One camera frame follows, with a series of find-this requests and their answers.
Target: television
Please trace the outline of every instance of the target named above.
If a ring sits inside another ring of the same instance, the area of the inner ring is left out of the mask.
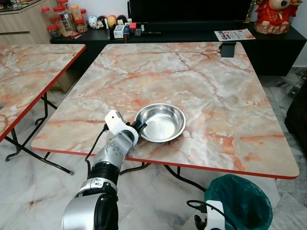
[[[243,22],[251,0],[130,0],[134,22]]]

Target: newspaper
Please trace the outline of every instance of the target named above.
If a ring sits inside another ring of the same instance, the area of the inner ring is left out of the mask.
[[[256,39],[248,29],[215,31],[220,42]]]

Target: tiled floor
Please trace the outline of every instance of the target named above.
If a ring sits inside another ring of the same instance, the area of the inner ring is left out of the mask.
[[[280,125],[300,168],[295,180],[274,180],[244,176],[257,184],[269,197],[274,208],[272,230],[307,229],[307,160],[300,146],[288,133],[283,120],[292,99],[287,96],[300,79],[291,73],[287,77],[260,77]],[[50,92],[49,99],[59,105],[65,97]],[[19,140],[25,139],[34,127],[35,119],[43,115],[39,102],[17,125]],[[0,230],[59,230],[65,206],[85,180],[86,165],[82,156],[50,155],[55,161],[75,171],[70,176],[22,152],[5,162],[15,151],[7,141],[0,143]],[[139,163],[126,161],[122,169]],[[210,181],[224,173],[182,169],[182,175],[207,187]],[[193,230],[194,209],[185,202],[203,199],[203,192],[171,176],[164,167],[151,165],[142,172],[119,177],[118,209],[120,230]]]

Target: jar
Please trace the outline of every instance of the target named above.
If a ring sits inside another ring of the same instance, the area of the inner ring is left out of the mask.
[[[71,13],[73,15],[74,20],[79,20],[82,18],[81,11],[78,5],[71,6]]]
[[[81,12],[82,17],[85,19],[85,23],[88,25],[88,16],[87,16],[86,9],[80,9],[80,12]]]
[[[69,14],[66,11],[65,6],[56,6],[53,11],[59,17],[59,29],[64,37],[69,36],[70,33],[76,31],[74,24],[72,23]]]
[[[50,18],[53,16],[53,12],[48,6],[45,6],[41,9],[41,14],[46,25],[50,25]]]
[[[59,32],[59,26],[58,25],[50,25],[47,27],[50,37],[56,38],[61,37],[61,33]]]
[[[76,27],[79,33],[83,33],[87,31],[87,25],[85,23],[85,19],[79,19],[79,20],[75,20],[76,23]]]
[[[66,9],[69,9],[68,0],[58,0],[60,6],[65,6]]]

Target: trash can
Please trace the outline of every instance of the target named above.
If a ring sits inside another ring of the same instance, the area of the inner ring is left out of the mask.
[[[227,174],[213,180],[205,192],[205,201],[218,200],[224,214],[239,230],[267,230],[273,211],[264,192],[249,180]],[[233,227],[225,220],[225,229]]]

